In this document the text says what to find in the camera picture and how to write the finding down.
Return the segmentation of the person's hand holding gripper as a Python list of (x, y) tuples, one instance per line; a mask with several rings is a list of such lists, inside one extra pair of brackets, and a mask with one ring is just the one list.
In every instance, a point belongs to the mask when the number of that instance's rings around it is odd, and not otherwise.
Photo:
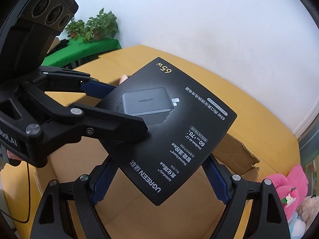
[(12, 153), (11, 151), (7, 150), (7, 156), (9, 159), (14, 159), (14, 160), (19, 160), (21, 161), (21, 158), (19, 158), (18, 156), (16, 156), (14, 153)]

